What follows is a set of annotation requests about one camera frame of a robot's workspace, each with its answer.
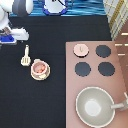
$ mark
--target white object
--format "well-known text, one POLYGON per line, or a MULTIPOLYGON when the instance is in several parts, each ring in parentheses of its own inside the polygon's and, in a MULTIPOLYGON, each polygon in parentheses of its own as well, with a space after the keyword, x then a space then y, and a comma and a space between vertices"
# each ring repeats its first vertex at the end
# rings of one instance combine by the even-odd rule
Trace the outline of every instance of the white object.
POLYGON ((125 56, 125 54, 118 54, 118 56, 125 56))
POLYGON ((30 59, 30 57, 28 56, 28 54, 29 54, 29 46, 26 45, 26 48, 25 48, 25 55, 24 55, 24 57, 22 57, 22 59, 21 59, 21 64, 22 64, 23 66, 29 66, 30 63, 31 63, 31 59, 30 59))
POLYGON ((76 44, 74 47, 74 53, 78 57, 84 57, 88 54, 89 49, 85 44, 76 44))
POLYGON ((111 109, 120 109, 121 111, 128 109, 128 95, 126 92, 124 92, 124 96, 126 100, 122 103, 111 105, 111 109))
POLYGON ((29 15, 33 10, 33 0, 0 0, 0 30, 4 30, 8 28, 10 33, 7 35, 11 35, 14 38, 14 41, 10 42, 1 42, 1 44, 14 44, 17 40, 28 40, 29 34, 26 32, 25 29, 11 29, 9 27, 9 19, 8 19, 8 12, 14 13, 17 16, 26 16, 29 15))
POLYGON ((122 36, 128 36, 128 33, 121 33, 122 36))
POLYGON ((94 128, 105 127, 115 116, 112 97, 99 87, 87 87, 76 98, 76 112, 79 118, 94 128))
POLYGON ((34 63, 31 66, 31 76, 35 80, 45 80, 49 75, 50 75, 50 66, 46 62, 40 59, 35 59, 34 63), (41 72, 37 72, 37 70, 40 70, 40 67, 42 67, 42 65, 45 68, 43 68, 41 72))
POLYGON ((66 7, 62 5, 58 0, 45 0, 44 8, 50 13, 60 13, 66 7))

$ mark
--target pink food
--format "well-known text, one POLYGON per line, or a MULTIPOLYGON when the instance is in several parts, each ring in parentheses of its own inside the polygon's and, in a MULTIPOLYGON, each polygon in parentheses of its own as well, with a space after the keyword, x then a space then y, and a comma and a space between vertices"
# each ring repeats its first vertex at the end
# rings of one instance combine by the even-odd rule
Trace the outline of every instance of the pink food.
POLYGON ((36 73, 42 73, 45 70, 45 65, 38 65, 35 67, 35 72, 36 73))

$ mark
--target bowl rim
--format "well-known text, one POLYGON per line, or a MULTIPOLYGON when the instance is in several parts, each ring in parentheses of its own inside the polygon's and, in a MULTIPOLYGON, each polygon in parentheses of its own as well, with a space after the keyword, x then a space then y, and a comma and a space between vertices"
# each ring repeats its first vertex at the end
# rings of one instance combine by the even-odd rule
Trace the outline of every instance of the bowl rim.
POLYGON ((98 127, 98 128, 102 128, 102 127, 105 127, 105 126, 107 126, 107 125, 109 125, 111 122, 112 122, 112 120, 114 119, 114 117, 115 117, 115 109, 113 109, 113 114, 112 114, 112 117, 111 117, 111 119, 107 122, 107 123, 105 123, 105 124, 103 124, 103 125, 91 125, 91 124, 89 124, 88 122, 86 122, 82 117, 81 117, 81 115, 80 115, 80 113, 79 113, 79 111, 78 111, 78 99, 79 99, 79 97, 80 97, 80 95, 84 92, 84 91, 86 91, 86 90, 89 90, 89 89, 98 89, 98 90, 101 90, 101 91, 103 91, 104 93, 106 93, 107 95, 108 95, 108 97, 110 98, 110 100, 112 101, 112 103, 114 104, 114 100, 113 100, 113 98, 109 95, 109 93, 107 92, 107 91, 105 91, 104 89, 102 89, 102 88, 100 88, 100 87, 86 87, 86 88, 84 88, 82 91, 80 91, 80 93, 77 95, 77 98, 76 98, 76 112, 77 112, 77 115, 79 116, 79 118, 85 123, 85 124, 87 124, 88 126, 90 126, 90 127, 94 127, 94 128, 96 128, 96 127, 98 127))

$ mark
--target black surface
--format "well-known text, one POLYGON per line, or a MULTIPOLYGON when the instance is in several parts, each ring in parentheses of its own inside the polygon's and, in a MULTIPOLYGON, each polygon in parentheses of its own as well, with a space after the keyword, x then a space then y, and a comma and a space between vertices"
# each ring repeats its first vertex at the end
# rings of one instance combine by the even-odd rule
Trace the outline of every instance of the black surface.
POLYGON ((107 16, 28 17, 11 22, 25 27, 30 38, 0 51, 0 128, 66 128, 65 42, 110 41, 107 16), (20 64, 26 44, 32 62, 39 58, 50 65, 45 81, 34 80, 30 66, 20 64))
POLYGON ((88 76, 91 71, 91 68, 88 63, 86 62, 79 62, 75 66, 75 72, 79 76, 88 76))
POLYGON ((100 63, 98 70, 103 76, 112 76, 115 73, 114 66, 109 62, 100 63))
POLYGON ((111 55, 111 49, 106 45, 99 45, 96 48, 96 54, 102 58, 106 58, 111 55))

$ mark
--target white pot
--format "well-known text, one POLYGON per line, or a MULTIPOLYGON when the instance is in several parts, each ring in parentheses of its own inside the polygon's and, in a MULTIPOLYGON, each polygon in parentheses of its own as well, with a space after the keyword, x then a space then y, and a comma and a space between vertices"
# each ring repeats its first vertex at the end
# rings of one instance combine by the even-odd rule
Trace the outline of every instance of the white pot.
POLYGON ((35 80, 44 80, 49 76, 49 74, 50 74, 49 65, 46 62, 41 61, 40 59, 35 59, 34 63, 31 66, 31 76, 35 80), (36 69, 41 65, 45 66, 45 69, 44 69, 44 71, 39 73, 36 71, 36 69))

